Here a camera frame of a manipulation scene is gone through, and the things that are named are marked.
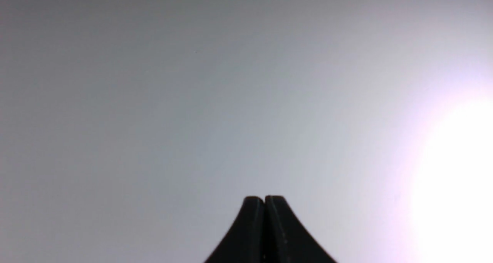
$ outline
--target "gray surface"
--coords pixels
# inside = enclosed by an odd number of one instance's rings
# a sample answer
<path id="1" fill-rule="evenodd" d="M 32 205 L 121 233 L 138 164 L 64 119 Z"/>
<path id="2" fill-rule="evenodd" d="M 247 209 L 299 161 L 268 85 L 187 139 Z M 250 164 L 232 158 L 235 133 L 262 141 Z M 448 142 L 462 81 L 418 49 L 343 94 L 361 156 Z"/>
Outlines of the gray surface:
<path id="1" fill-rule="evenodd" d="M 414 262 L 420 116 L 483 83 L 491 4 L 0 0 L 0 261 L 200 263 L 282 194 L 341 263 Z"/>

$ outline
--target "black plastic piece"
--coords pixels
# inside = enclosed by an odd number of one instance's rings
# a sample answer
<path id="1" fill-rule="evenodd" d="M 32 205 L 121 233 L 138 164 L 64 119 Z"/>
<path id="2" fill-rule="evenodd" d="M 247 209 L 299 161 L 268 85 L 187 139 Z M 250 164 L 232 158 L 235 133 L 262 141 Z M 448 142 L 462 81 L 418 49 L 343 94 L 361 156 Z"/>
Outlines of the black plastic piece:
<path id="1" fill-rule="evenodd" d="M 256 196 L 243 200 L 235 221 L 206 263 L 261 263 L 264 202 Z"/>
<path id="2" fill-rule="evenodd" d="M 248 196 L 205 263 L 336 263 L 294 215 L 285 198 Z"/>

